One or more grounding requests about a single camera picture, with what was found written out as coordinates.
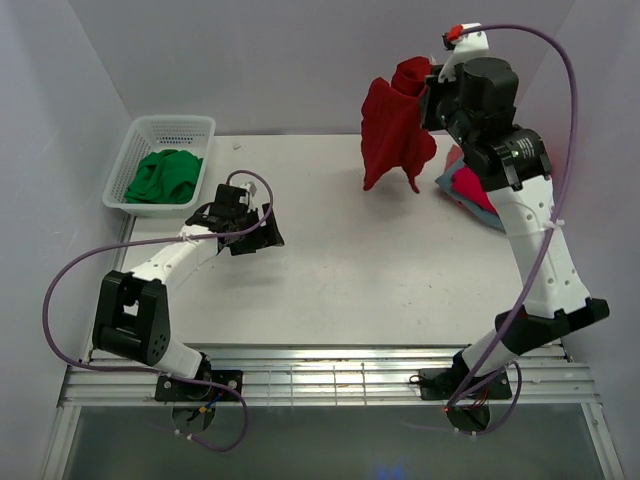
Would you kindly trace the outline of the dark red t shirt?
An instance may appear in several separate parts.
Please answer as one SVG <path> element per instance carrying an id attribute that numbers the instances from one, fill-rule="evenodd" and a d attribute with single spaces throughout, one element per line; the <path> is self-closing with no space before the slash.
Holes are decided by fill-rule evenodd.
<path id="1" fill-rule="evenodd" d="M 361 107 L 365 191 L 390 170 L 400 168 L 411 190 L 420 192 L 416 178 L 437 150 L 433 136 L 421 128 L 419 108 L 431 70 L 429 59 L 416 56 L 400 62 L 389 81 L 378 77 L 371 82 Z"/>

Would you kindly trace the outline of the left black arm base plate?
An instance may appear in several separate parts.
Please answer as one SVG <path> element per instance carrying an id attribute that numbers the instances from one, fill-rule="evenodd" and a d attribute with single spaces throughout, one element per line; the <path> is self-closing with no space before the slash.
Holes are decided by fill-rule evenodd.
<path id="1" fill-rule="evenodd" d="M 207 372 L 203 380 L 196 384 L 176 380 L 167 375 L 161 375 L 156 383 L 153 399 L 157 402 L 202 402 L 207 403 L 217 399 L 223 402 L 235 402 L 237 397 L 225 389 L 213 387 L 212 383 L 220 384 L 242 393 L 244 372 L 242 370 L 212 370 Z"/>

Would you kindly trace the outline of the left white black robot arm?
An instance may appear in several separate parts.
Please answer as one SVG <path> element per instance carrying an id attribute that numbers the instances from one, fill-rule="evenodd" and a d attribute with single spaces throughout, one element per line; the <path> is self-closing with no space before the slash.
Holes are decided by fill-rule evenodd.
<path id="1" fill-rule="evenodd" d="M 272 205 L 255 207 L 255 193 L 252 182 L 220 184 L 214 200 L 197 208 L 167 246 L 127 272 L 109 272 L 100 287 L 93 346 L 178 376 L 190 399 L 205 397 L 211 368 L 204 354 L 172 337 L 170 294 L 225 249 L 237 256 L 284 245 Z"/>

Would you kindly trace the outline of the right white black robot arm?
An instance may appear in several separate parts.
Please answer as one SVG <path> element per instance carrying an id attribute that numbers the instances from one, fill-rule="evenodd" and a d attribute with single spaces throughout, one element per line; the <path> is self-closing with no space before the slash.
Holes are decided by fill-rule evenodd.
<path id="1" fill-rule="evenodd" d="M 437 65 L 420 99 L 424 129 L 446 131 L 478 177 L 509 241 L 523 291 L 493 329 L 429 381 L 474 397 L 520 355 L 607 318 L 606 300 L 581 281 L 555 213 L 552 166 L 541 137 L 514 122 L 519 78 L 502 59 Z"/>

